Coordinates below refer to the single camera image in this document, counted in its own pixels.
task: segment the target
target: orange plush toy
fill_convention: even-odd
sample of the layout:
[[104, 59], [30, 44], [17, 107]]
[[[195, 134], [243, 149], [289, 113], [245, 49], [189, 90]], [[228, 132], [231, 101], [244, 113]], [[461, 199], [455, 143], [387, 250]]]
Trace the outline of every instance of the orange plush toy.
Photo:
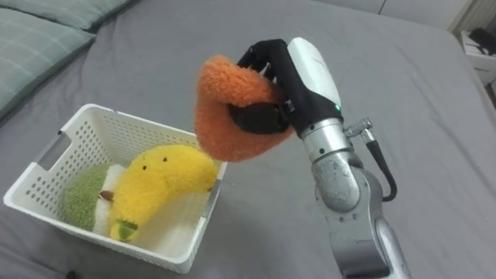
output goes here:
[[241, 130], [229, 105], [245, 108], [255, 103], [280, 105], [278, 86], [256, 71], [241, 68], [229, 58], [208, 59], [200, 71], [195, 108], [195, 132], [201, 148], [217, 160], [238, 162], [275, 147], [292, 133], [253, 134]]

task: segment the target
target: green plush toy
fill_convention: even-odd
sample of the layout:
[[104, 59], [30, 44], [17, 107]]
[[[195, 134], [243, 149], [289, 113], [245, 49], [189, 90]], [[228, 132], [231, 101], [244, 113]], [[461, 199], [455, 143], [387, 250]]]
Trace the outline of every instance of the green plush toy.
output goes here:
[[102, 236], [109, 234], [113, 191], [124, 167], [100, 164], [83, 170], [67, 184], [63, 211], [67, 222]]

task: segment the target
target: green plush leaf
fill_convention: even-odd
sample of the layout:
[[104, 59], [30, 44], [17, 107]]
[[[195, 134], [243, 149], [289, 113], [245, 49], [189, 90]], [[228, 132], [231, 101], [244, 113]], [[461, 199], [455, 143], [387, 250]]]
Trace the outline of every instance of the green plush leaf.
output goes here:
[[90, 167], [67, 182], [64, 213], [68, 223], [88, 231], [93, 230], [98, 193], [102, 189], [110, 166], [110, 164], [100, 164]]
[[121, 241], [126, 242], [128, 241], [129, 237], [136, 231], [137, 226], [134, 225], [134, 227], [129, 227], [126, 225], [121, 224], [119, 226], [119, 238]]

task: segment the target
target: plush toy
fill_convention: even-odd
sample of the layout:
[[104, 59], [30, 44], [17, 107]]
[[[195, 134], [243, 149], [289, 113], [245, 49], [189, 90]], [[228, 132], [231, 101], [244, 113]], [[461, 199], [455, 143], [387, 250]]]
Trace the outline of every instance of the plush toy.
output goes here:
[[159, 146], [141, 153], [115, 187], [110, 237], [132, 241], [167, 201], [187, 192], [210, 191], [218, 170], [214, 160], [191, 146]]
[[222, 56], [207, 60], [200, 71], [195, 108], [195, 133], [203, 150], [217, 160], [236, 162], [260, 155], [287, 139], [293, 129], [270, 135], [242, 131], [228, 105], [281, 104], [278, 87], [256, 71]]
[[112, 192], [122, 171], [124, 167], [117, 164], [100, 164], [72, 178], [64, 193], [63, 212], [67, 222], [107, 236]]

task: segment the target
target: black cable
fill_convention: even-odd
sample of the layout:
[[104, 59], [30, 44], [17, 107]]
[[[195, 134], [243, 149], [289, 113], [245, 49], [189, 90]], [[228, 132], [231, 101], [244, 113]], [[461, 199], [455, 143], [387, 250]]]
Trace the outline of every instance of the black cable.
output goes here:
[[386, 159], [384, 159], [384, 155], [382, 154], [381, 148], [379, 147], [379, 143], [374, 140], [369, 143], [367, 143], [367, 148], [372, 154], [372, 157], [375, 159], [377, 162], [377, 165], [383, 172], [384, 176], [387, 179], [387, 182], [389, 183], [389, 187], [391, 189], [391, 192], [389, 195], [382, 197], [383, 202], [390, 202], [396, 198], [396, 195], [398, 194], [398, 187], [396, 186], [396, 181], [393, 178], [393, 174], [389, 171], [388, 163], [386, 162]]

